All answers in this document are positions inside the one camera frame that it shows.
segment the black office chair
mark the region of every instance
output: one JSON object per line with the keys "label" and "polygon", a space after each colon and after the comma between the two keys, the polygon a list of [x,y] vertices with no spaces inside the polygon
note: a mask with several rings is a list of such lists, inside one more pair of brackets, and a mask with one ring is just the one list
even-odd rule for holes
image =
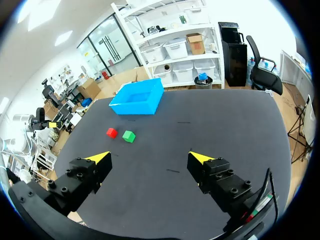
{"label": "black office chair", "polygon": [[[257,45],[251,36],[246,36],[246,39],[251,46],[251,49],[254,55],[254,61],[255,61],[255,64],[250,74],[250,79],[252,80],[251,88],[252,89],[256,88],[258,90],[263,90],[263,91],[268,89],[276,92],[279,95],[282,95],[283,89],[282,89],[281,79],[280,77],[278,77],[276,74],[272,72],[276,65],[275,61],[265,58],[263,56],[260,56]],[[260,59],[264,59],[264,60],[267,60],[268,62],[272,62],[273,63],[272,70],[269,71],[267,69],[259,68],[258,64],[260,62]]]}

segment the chair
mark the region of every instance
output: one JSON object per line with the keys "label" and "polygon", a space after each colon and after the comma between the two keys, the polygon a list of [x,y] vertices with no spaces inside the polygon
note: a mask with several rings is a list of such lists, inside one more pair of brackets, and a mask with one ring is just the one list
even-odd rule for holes
{"label": "chair", "polygon": [[[299,125],[296,128],[294,128],[298,121],[299,121]],[[301,133],[301,126],[303,126],[304,136]],[[298,129],[298,134],[297,134],[297,137],[295,138],[295,137],[291,136],[291,134],[296,129]],[[291,164],[293,164],[294,162],[296,162],[300,158],[303,158],[306,154],[308,154],[312,151],[314,140],[315,140],[315,134],[316,134],[316,116],[314,113],[314,109],[312,107],[312,101],[311,101],[310,95],[308,95],[308,99],[306,101],[306,104],[305,104],[302,112],[300,113],[298,119],[295,121],[295,123],[292,126],[292,128],[290,129],[290,131],[288,132],[288,137],[295,140],[295,145],[294,145],[292,158],[291,158]],[[305,144],[298,140],[299,136],[301,136],[305,139],[305,142],[306,142]],[[300,154],[300,156],[298,156],[294,161],[292,161],[292,159],[294,158],[297,143],[304,146],[304,151],[303,151],[303,153]]]}
{"label": "chair", "polygon": [[[263,91],[268,89],[268,90],[274,91],[279,95],[282,95],[283,89],[282,89],[281,79],[280,77],[278,77],[276,74],[272,72],[276,66],[276,63],[273,60],[260,56],[257,45],[251,36],[246,36],[246,39],[252,48],[254,61],[255,61],[255,64],[250,74],[250,79],[252,80],[251,88],[252,89],[256,88],[258,90],[263,90]],[[268,62],[273,63],[273,68],[271,71],[258,67],[258,64],[261,59],[264,59]]]}

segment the white storage bin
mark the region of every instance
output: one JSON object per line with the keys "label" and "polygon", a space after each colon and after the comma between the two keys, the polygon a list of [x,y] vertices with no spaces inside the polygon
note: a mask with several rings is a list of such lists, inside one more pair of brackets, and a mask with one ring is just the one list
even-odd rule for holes
{"label": "white storage bin", "polygon": [[199,59],[194,61],[194,68],[199,74],[206,73],[210,78],[215,77],[215,63],[212,59]]}
{"label": "white storage bin", "polygon": [[169,40],[163,45],[171,59],[181,59],[188,57],[186,38],[179,37]]}
{"label": "white storage bin", "polygon": [[161,78],[162,85],[170,84],[174,80],[171,66],[168,70],[165,69],[165,65],[159,65],[155,68],[153,77]]}
{"label": "white storage bin", "polygon": [[173,64],[173,72],[178,82],[193,81],[192,69],[194,69],[194,63],[192,61],[181,61]]}
{"label": "white storage bin", "polygon": [[165,60],[167,52],[166,49],[163,48],[163,45],[163,43],[156,43],[155,45],[146,46],[141,49],[141,53],[148,60],[149,64]]}
{"label": "white storage bin", "polygon": [[188,16],[189,24],[191,25],[210,23],[208,8],[206,6],[186,8],[184,12]]}

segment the black tape mark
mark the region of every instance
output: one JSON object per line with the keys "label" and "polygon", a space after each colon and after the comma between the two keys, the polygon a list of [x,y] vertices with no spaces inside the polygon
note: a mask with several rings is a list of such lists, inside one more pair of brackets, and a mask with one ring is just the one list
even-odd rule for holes
{"label": "black tape mark", "polygon": [[170,171],[170,172],[174,172],[174,173],[180,173],[179,171],[176,171],[176,170],[172,170],[172,169],[167,169],[167,171]]}

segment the trash can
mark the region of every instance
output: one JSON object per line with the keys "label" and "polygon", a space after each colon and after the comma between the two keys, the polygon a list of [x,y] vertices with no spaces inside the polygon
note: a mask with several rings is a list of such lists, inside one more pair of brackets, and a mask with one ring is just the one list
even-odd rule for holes
{"label": "trash can", "polygon": [[196,89],[212,89],[212,78],[208,76],[208,79],[203,83],[199,81],[199,78],[194,79],[194,84]]}

